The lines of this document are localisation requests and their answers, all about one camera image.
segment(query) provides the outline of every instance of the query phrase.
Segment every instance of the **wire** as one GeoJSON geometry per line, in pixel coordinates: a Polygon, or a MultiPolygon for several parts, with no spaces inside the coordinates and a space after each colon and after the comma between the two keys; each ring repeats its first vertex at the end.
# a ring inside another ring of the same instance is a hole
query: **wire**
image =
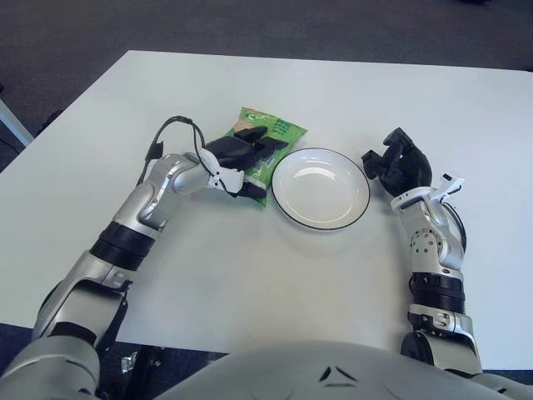
{"type": "Polygon", "coordinates": [[[457,228],[459,229],[459,233],[461,234],[461,246],[463,247],[463,252],[466,253],[466,229],[461,217],[459,217],[457,211],[448,202],[442,202],[441,204],[442,207],[444,207],[445,210],[450,213],[451,217],[455,221],[457,228]]]}
{"type": "MultiPolygon", "coordinates": [[[[187,117],[182,116],[175,116],[168,118],[159,128],[159,130],[156,133],[156,136],[152,140],[152,144],[150,144],[150,147],[148,148],[147,156],[145,157],[144,167],[142,168],[141,176],[137,180],[137,185],[140,185],[147,174],[148,165],[150,164],[150,161],[152,158],[150,157],[152,154],[152,150],[158,145],[157,140],[159,140],[159,137],[161,136],[162,132],[165,130],[165,128],[170,125],[171,123],[185,123],[187,125],[191,125],[192,127],[192,137],[194,140],[194,153],[197,155],[198,162],[202,165],[203,169],[206,170],[206,172],[209,174],[210,177],[214,177],[215,174],[207,167],[207,165],[203,162],[202,158],[200,157],[200,152],[198,151],[198,141],[197,136],[200,137],[200,144],[201,147],[204,148],[206,146],[206,140],[203,136],[202,130],[190,119],[187,117]]],[[[222,188],[224,191],[228,194],[230,194],[227,189],[224,182],[219,178],[218,182],[222,185],[222,188]]]]}
{"type": "Polygon", "coordinates": [[[11,143],[6,142],[6,141],[3,140],[3,139],[0,139],[0,143],[3,143],[3,144],[5,144],[6,146],[8,146],[9,148],[11,148],[16,154],[20,154],[20,152],[17,150],[17,148],[14,147],[11,143]]]}

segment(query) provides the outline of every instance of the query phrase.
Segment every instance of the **green snack bag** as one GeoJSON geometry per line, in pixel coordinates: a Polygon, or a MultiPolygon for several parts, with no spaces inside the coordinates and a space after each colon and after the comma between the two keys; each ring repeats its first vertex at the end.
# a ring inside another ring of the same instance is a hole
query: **green snack bag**
{"type": "MultiPolygon", "coordinates": [[[[291,151],[294,143],[296,143],[307,130],[290,122],[283,121],[273,115],[243,107],[241,109],[239,120],[233,125],[233,128],[230,129],[227,135],[232,136],[233,133],[239,132],[242,129],[261,126],[268,128],[268,131],[263,136],[264,138],[274,138],[288,143],[286,147],[275,150],[269,158],[262,158],[256,162],[253,167],[245,171],[246,181],[253,183],[260,188],[268,189],[276,165],[291,151]]],[[[267,205],[266,197],[257,199],[257,201],[263,206],[267,205]]]]}

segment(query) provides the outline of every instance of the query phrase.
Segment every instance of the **white table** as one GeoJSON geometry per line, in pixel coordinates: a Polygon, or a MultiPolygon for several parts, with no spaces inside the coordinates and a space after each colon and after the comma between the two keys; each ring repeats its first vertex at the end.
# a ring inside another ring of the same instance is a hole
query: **white table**
{"type": "MultiPolygon", "coordinates": [[[[47,292],[92,246],[132,190],[171,115],[207,139],[241,106],[309,130],[361,165],[400,126],[431,161],[466,178],[466,309],[484,368],[533,368],[533,77],[528,72],[128,52],[0,176],[0,321],[32,326],[47,292]]],[[[190,149],[188,127],[164,134],[190,149]]],[[[398,352],[410,260],[388,197],[365,216],[310,232],[245,198],[187,199],[142,265],[119,339],[235,352],[275,341],[351,341],[398,352]]]]}

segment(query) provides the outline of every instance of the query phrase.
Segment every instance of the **metal bracket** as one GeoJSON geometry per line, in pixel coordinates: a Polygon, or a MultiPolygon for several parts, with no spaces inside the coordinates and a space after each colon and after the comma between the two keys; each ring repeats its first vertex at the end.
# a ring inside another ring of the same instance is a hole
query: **metal bracket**
{"type": "Polygon", "coordinates": [[[441,177],[442,184],[434,187],[415,187],[391,200],[391,208],[395,213],[401,214],[410,205],[423,201],[427,207],[428,216],[438,225],[447,225],[447,217],[442,210],[441,203],[451,194],[459,192],[465,181],[462,177],[456,177],[445,173],[441,177]]]}
{"type": "Polygon", "coordinates": [[[135,361],[137,360],[137,352],[133,352],[129,356],[121,358],[121,372],[129,373],[135,367],[135,361]]]}
{"type": "Polygon", "coordinates": [[[242,189],[244,171],[221,167],[215,155],[205,148],[199,149],[198,152],[211,173],[207,182],[208,188],[225,190],[229,193],[238,193],[242,189]]]}
{"type": "Polygon", "coordinates": [[[476,340],[474,339],[472,318],[468,315],[421,304],[411,304],[409,306],[409,314],[419,315],[421,316],[421,320],[427,323],[431,318],[433,330],[428,330],[429,333],[437,336],[440,336],[442,333],[454,333],[455,335],[466,337],[471,343],[474,353],[479,356],[476,340]]]}

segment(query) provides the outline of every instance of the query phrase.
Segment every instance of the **white plate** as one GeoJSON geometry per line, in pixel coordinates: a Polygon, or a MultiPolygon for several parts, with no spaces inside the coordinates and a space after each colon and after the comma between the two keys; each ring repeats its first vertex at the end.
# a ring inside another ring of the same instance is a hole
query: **white plate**
{"type": "Polygon", "coordinates": [[[283,158],[272,176],[272,193],[290,219],[321,230],[354,223],[370,201],[362,170],[325,148],[304,148],[283,158]]]}

